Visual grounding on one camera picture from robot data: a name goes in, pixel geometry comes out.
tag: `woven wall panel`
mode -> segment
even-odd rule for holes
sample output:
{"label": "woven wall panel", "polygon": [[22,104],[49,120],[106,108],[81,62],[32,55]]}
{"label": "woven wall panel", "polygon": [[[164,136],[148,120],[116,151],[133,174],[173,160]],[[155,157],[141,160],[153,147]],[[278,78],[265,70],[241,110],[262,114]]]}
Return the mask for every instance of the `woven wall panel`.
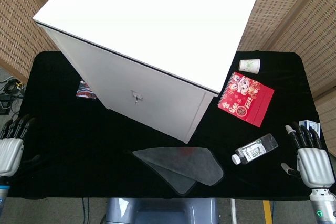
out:
{"label": "woven wall panel", "polygon": [[328,94],[316,109],[322,122],[324,138],[329,151],[336,155],[336,91]]}
{"label": "woven wall panel", "polygon": [[35,0],[0,0],[0,60],[21,81],[27,81],[39,52],[56,50],[32,20],[39,9]]}
{"label": "woven wall panel", "polygon": [[312,93],[336,80],[336,0],[310,0],[272,50],[301,56]]}
{"label": "woven wall panel", "polygon": [[261,50],[297,0],[256,0],[238,50]]}

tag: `white paper cup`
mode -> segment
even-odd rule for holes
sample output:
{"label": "white paper cup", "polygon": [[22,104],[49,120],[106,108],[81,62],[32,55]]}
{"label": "white paper cup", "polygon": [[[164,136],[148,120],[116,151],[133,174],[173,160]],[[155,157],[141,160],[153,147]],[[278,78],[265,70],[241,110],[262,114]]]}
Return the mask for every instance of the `white paper cup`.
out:
{"label": "white paper cup", "polygon": [[249,73],[259,73],[260,59],[240,60],[239,70]]}

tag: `cabinet door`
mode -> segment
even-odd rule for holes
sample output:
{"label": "cabinet door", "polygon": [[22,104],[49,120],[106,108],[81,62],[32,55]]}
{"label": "cabinet door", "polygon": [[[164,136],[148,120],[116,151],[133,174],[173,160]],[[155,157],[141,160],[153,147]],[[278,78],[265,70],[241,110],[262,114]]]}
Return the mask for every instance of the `cabinet door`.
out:
{"label": "cabinet door", "polygon": [[[189,141],[212,98],[205,90],[45,29],[107,109],[186,143]],[[134,93],[139,97],[137,103]]]}

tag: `black table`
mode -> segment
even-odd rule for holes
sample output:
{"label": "black table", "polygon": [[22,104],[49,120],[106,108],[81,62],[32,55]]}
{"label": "black table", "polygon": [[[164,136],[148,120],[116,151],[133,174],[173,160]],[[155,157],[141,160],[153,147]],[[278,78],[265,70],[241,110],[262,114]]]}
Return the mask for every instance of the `black table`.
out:
{"label": "black table", "polygon": [[[245,75],[275,90],[261,128],[218,109],[219,97],[214,98],[188,146],[210,149],[225,177],[215,186],[197,183],[187,197],[302,200],[311,193],[280,167],[282,162],[296,167],[285,125],[319,122],[302,61],[291,52],[238,52],[228,76],[238,69],[239,60],[254,58],[261,59],[260,73]],[[36,154],[41,159],[11,179],[9,196],[178,197],[130,151],[185,144],[107,110],[98,100],[76,98],[80,79],[62,53],[36,57],[19,115],[38,119],[25,140],[23,160]],[[236,148],[267,133],[277,140],[277,149],[248,165],[233,164]]]}

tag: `spiral binding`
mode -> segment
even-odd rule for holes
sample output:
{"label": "spiral binding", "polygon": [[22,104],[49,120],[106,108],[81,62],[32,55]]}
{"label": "spiral binding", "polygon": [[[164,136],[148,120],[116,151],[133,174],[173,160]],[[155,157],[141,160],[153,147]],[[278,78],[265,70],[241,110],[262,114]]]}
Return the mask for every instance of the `spiral binding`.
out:
{"label": "spiral binding", "polygon": [[217,106],[219,106],[219,105],[222,103],[223,97],[224,97],[224,95],[226,94],[226,91],[227,91],[227,89],[229,88],[229,85],[230,85],[230,83],[232,82],[232,78],[233,78],[233,76],[234,76],[235,74],[237,74],[237,73],[233,72],[233,73],[231,74],[231,77],[230,77],[230,79],[229,79],[229,82],[227,83],[227,85],[226,85],[226,87],[225,87],[225,89],[224,89],[224,92],[223,92],[222,96],[220,97],[220,100],[219,100]]}

